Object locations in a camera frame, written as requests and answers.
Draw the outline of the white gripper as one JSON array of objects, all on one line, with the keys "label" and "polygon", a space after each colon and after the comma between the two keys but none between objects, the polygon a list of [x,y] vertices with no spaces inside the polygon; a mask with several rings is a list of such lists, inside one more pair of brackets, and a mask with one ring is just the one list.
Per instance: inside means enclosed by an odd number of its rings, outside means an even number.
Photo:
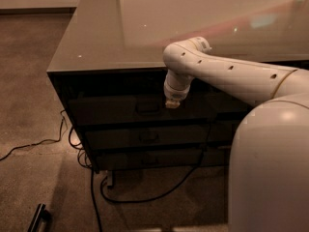
[{"label": "white gripper", "polygon": [[168,109],[176,109],[180,106],[179,102],[187,97],[189,85],[178,80],[165,80],[163,89],[164,95],[168,99],[165,106]]}]

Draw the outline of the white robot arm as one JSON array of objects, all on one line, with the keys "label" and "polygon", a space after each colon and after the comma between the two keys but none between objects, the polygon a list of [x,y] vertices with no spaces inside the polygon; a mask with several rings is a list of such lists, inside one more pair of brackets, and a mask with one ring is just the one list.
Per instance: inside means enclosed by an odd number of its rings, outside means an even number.
[{"label": "white robot arm", "polygon": [[193,79],[252,105],[235,133],[229,163],[229,232],[309,232],[309,72],[216,57],[202,37],[169,44],[166,105]]}]

